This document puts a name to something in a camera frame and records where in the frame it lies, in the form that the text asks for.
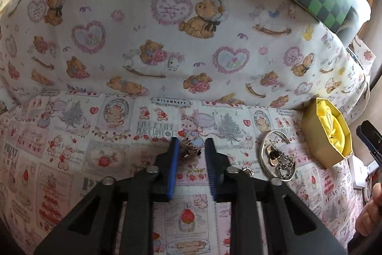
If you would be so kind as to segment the person's right hand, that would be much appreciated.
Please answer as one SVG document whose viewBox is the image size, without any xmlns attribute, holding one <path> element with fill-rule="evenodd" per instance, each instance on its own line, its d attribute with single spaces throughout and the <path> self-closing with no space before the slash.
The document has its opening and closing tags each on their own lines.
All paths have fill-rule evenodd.
<svg viewBox="0 0 382 255">
<path fill-rule="evenodd" d="M 355 223 L 355 229 L 362 236 L 369 236 L 381 222 L 381 183 L 374 184 L 372 197 L 364 206 Z"/>
</svg>

